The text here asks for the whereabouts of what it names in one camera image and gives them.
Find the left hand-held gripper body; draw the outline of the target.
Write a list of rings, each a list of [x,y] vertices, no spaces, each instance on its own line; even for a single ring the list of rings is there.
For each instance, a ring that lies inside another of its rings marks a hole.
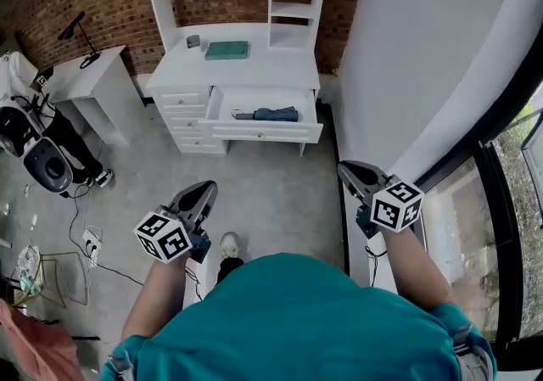
[[[149,212],[133,230],[143,249],[165,264],[185,254],[201,263],[211,246],[202,225],[217,194],[216,182],[198,182],[179,192],[169,204]]]

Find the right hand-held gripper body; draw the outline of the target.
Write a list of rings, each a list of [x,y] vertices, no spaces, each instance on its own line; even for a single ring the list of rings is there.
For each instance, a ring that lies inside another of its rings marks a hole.
[[[355,160],[340,161],[338,175],[361,202],[355,222],[366,238],[373,238],[381,229],[399,233],[418,220],[424,194],[415,185]]]

